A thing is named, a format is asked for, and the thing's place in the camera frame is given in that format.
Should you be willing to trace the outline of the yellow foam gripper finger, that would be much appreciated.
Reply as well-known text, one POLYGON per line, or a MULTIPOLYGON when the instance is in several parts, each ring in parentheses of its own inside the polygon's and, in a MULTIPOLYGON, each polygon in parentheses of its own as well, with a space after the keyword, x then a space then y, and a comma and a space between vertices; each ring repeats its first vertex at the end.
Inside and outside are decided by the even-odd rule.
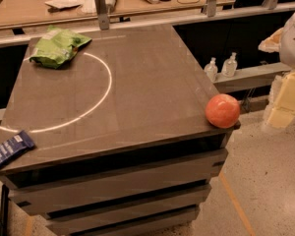
POLYGON ((271 84, 264 126, 267 129, 285 129, 295 118, 295 71, 276 76, 271 84))
POLYGON ((278 29, 277 31, 275 31, 271 36, 269 36, 259 44, 258 49, 267 53, 278 52, 282 32, 283 29, 278 29))

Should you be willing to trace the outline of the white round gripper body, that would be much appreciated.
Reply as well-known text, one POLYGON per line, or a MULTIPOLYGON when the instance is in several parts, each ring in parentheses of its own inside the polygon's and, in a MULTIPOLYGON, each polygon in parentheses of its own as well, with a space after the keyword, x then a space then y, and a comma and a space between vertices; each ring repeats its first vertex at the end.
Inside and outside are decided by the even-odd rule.
POLYGON ((280 61, 295 69, 295 13, 285 23, 280 38, 280 61))

